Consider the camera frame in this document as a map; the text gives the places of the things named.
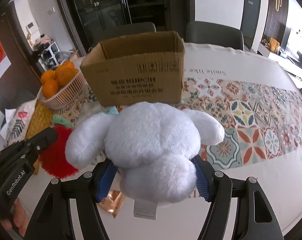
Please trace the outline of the person's left hand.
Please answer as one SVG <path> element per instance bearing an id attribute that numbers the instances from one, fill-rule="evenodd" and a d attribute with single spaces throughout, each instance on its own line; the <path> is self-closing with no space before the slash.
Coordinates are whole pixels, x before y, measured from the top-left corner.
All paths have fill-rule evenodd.
<path id="1" fill-rule="evenodd" d="M 29 219 L 19 198 L 14 201 L 13 223 L 18 228 L 19 235 L 24 237 Z"/>

